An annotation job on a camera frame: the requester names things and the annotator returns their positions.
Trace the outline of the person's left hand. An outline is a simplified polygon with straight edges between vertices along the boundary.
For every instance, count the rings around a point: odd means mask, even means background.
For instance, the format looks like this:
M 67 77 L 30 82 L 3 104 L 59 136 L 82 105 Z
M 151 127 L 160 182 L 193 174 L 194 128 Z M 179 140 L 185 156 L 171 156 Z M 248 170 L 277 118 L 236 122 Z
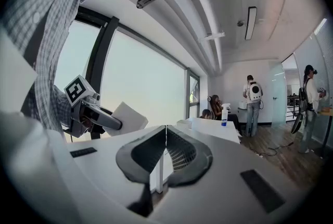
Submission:
M 94 124 L 87 117 L 85 117 L 84 115 L 81 115 L 80 122 L 88 132 L 91 132 L 91 129 Z

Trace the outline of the white rectangular block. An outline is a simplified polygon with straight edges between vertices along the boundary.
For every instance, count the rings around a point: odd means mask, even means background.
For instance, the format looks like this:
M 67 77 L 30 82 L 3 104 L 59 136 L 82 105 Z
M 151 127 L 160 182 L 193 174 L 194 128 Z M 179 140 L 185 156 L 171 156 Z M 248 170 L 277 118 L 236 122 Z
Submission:
M 103 127 L 103 129 L 110 136 L 117 136 L 142 130 L 148 124 L 148 119 L 145 116 L 139 114 L 125 102 L 122 102 L 116 108 L 116 110 L 112 113 L 112 116 L 122 122 L 122 128 L 120 130 L 115 130 Z

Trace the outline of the person's left forearm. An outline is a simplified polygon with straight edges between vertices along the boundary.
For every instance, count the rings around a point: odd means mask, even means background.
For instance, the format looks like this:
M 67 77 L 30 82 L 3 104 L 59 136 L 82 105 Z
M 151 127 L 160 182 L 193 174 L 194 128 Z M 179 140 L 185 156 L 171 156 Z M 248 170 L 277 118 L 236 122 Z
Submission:
M 28 93 L 28 113 L 47 130 L 63 133 L 71 124 L 71 105 L 52 82 L 36 79 Z

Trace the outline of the frosted glass door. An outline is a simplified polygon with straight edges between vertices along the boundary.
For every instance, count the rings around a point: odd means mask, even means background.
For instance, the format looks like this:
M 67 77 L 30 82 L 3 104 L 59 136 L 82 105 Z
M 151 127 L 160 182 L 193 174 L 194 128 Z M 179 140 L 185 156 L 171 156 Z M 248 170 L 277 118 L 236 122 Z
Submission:
M 286 122 L 287 87 L 282 63 L 270 61 L 271 96 L 273 100 L 272 127 Z

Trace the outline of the metal railing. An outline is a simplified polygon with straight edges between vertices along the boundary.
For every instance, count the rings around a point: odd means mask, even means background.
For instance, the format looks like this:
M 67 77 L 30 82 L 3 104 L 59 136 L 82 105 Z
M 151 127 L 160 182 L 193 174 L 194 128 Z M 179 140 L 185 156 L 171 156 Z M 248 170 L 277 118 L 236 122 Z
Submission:
M 299 111 L 299 96 L 296 94 L 287 97 L 286 122 L 296 120 Z

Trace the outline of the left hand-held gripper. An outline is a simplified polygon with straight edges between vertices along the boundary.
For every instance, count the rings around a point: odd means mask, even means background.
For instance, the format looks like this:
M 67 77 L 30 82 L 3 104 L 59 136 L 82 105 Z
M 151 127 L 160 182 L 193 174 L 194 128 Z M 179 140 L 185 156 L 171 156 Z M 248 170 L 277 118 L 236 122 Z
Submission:
M 98 94 L 88 81 L 78 75 L 65 88 L 65 95 L 71 105 L 71 122 L 70 127 L 64 129 L 64 132 L 79 138 L 86 132 L 85 127 L 80 122 L 80 116 L 84 115 L 91 122 L 92 108 L 95 106 L 95 112 L 98 114 L 97 120 L 93 125 L 91 132 L 93 134 L 103 134 L 102 127 L 120 130 L 122 122 L 112 115 L 112 112 L 100 106 L 100 94 Z

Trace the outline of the black-framed ceiling lamp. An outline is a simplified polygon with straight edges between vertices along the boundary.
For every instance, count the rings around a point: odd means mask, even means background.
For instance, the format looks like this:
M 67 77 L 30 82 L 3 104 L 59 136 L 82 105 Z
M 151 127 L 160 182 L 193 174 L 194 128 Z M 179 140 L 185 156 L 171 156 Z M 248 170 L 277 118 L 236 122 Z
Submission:
M 246 26 L 246 33 L 245 33 L 245 40 L 251 40 L 253 31 L 254 31 L 254 26 L 255 26 L 255 21 L 257 17 L 257 7 L 251 6 L 248 8 L 248 19 L 247 19 L 247 26 Z

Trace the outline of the white ceiling bracket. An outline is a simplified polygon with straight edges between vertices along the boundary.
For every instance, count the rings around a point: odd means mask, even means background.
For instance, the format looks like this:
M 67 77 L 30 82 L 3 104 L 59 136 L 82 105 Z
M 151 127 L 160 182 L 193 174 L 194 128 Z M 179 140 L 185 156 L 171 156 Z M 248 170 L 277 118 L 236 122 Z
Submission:
M 215 39 L 222 38 L 222 37 L 225 37 L 224 32 L 212 33 L 212 34 L 206 35 L 205 37 L 199 38 L 198 41 L 199 42 L 204 42 L 204 41 L 215 40 Z

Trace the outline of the person's plaid shirt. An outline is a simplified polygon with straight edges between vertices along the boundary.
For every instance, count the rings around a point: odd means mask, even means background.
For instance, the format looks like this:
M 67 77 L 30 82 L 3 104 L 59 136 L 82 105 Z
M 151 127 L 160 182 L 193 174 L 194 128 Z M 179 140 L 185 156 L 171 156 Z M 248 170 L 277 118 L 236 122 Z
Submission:
M 37 73 L 54 84 L 61 50 L 85 0 L 8 0 L 1 21 Z

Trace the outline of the white spray bottle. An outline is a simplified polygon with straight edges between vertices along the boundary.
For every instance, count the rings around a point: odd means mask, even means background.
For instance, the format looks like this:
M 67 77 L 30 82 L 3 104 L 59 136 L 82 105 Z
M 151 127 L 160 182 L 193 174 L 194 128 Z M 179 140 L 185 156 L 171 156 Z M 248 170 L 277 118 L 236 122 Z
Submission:
M 230 103 L 225 103 L 222 105 L 221 126 L 223 127 L 227 126 L 229 109 L 230 109 Z

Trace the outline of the black window frame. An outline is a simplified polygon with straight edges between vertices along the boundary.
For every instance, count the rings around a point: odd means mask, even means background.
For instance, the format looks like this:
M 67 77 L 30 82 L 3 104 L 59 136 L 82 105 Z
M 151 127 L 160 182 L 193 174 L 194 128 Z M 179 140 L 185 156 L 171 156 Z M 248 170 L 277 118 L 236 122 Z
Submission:
M 128 26 L 120 23 L 119 18 L 107 17 L 103 14 L 95 12 L 91 9 L 80 6 L 75 20 L 92 27 L 99 28 L 99 34 L 94 43 L 90 58 L 88 59 L 85 79 L 96 90 L 101 89 L 104 66 L 110 50 L 110 44 L 114 38 L 116 31 L 119 31 L 138 42 L 146 45 L 148 48 L 164 56 L 169 61 L 175 63 L 185 71 L 185 117 L 189 117 L 189 113 L 193 107 L 197 108 L 197 116 L 200 115 L 200 101 L 194 103 L 190 102 L 190 79 L 193 78 L 197 81 L 197 85 L 200 84 L 199 76 L 194 73 L 189 67 L 186 67 L 184 63 L 179 61 L 176 57 L 168 53 L 162 47 L 158 46 L 153 41 L 149 40 L 145 36 L 129 28 Z

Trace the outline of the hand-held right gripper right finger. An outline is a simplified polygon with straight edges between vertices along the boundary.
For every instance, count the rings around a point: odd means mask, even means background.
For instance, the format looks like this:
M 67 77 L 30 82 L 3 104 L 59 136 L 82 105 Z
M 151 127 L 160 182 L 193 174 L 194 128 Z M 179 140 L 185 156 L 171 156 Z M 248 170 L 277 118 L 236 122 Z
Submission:
M 213 154 L 206 144 L 173 126 L 166 128 L 166 149 L 173 166 L 173 173 L 168 178 L 171 188 L 196 183 L 213 162 Z

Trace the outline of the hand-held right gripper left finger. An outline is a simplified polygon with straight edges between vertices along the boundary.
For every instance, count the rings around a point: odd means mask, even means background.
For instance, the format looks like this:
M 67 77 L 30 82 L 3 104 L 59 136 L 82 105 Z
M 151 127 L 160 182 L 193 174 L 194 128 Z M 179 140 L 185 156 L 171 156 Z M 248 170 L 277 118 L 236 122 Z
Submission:
M 128 180 L 148 184 L 165 148 L 166 126 L 159 126 L 123 145 L 117 151 L 116 163 Z

